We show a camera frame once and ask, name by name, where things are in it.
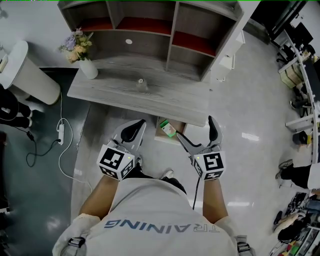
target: flower vase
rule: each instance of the flower vase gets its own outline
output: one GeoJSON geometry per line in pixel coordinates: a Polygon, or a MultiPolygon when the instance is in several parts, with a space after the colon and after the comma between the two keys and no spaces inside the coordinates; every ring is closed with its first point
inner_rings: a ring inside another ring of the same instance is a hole
{"type": "Polygon", "coordinates": [[[85,58],[84,60],[79,60],[79,63],[82,72],[88,79],[94,79],[97,77],[98,69],[90,59],[85,58]]]}

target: white wall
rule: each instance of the white wall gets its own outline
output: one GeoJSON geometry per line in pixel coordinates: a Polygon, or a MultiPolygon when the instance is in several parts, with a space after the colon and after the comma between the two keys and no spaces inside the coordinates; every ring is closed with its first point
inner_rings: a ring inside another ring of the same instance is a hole
{"type": "Polygon", "coordinates": [[[300,22],[313,37],[310,45],[314,48],[315,55],[320,56],[320,4],[316,1],[308,1],[299,12],[299,17],[294,18],[291,24],[296,27],[300,22]]]}
{"type": "Polygon", "coordinates": [[[39,67],[74,67],[57,51],[70,34],[57,1],[1,1],[0,43],[9,52],[19,40],[29,43],[29,58],[39,67]]]}

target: backpack strap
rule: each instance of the backpack strap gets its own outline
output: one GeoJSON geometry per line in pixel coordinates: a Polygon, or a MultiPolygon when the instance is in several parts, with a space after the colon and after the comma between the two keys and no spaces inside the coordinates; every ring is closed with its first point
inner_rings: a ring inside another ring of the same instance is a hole
{"type": "Polygon", "coordinates": [[[87,236],[88,233],[82,233],[81,236],[70,238],[68,241],[68,245],[61,251],[60,256],[86,256],[87,236]]]}
{"type": "Polygon", "coordinates": [[[239,256],[256,256],[255,250],[247,243],[246,235],[238,235],[235,237],[235,240],[238,247],[239,256]]]}

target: buckle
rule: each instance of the buckle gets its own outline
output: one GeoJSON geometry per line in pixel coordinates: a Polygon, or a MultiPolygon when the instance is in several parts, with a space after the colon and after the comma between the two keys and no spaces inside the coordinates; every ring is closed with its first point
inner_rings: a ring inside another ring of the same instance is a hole
{"type": "Polygon", "coordinates": [[[238,247],[238,253],[250,251],[250,245],[247,244],[246,242],[238,242],[237,247],[238,247]]]}
{"type": "Polygon", "coordinates": [[[86,239],[83,237],[73,237],[68,241],[68,245],[81,248],[81,246],[86,242],[86,239]]]}

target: black pants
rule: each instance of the black pants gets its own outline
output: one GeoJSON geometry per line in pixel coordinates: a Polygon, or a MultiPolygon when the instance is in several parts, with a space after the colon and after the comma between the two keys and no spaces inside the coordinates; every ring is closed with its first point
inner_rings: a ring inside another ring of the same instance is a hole
{"type": "Polygon", "coordinates": [[[296,100],[294,103],[294,106],[296,109],[300,109],[303,107],[303,105],[307,104],[309,101],[307,98],[302,99],[302,100],[296,100]]]}
{"type": "Polygon", "coordinates": [[[311,165],[294,167],[290,165],[287,168],[283,169],[281,172],[281,179],[291,180],[297,186],[308,189],[308,179],[310,174],[311,165]]]}
{"type": "MultiPolygon", "coordinates": [[[[141,167],[139,165],[137,165],[136,167],[134,167],[125,177],[125,179],[129,179],[129,178],[145,178],[145,179],[154,179],[153,177],[150,177],[148,175],[145,175],[144,173],[141,172],[141,167]]],[[[176,188],[182,190],[185,194],[186,190],[184,188],[184,186],[182,186],[180,184],[180,182],[176,179],[176,178],[168,178],[168,177],[164,177],[162,179],[162,181],[164,182],[168,182],[171,185],[174,185],[176,188]]]]}
{"type": "Polygon", "coordinates": [[[28,128],[31,110],[27,105],[22,104],[17,100],[11,91],[0,89],[0,124],[28,128]]]}

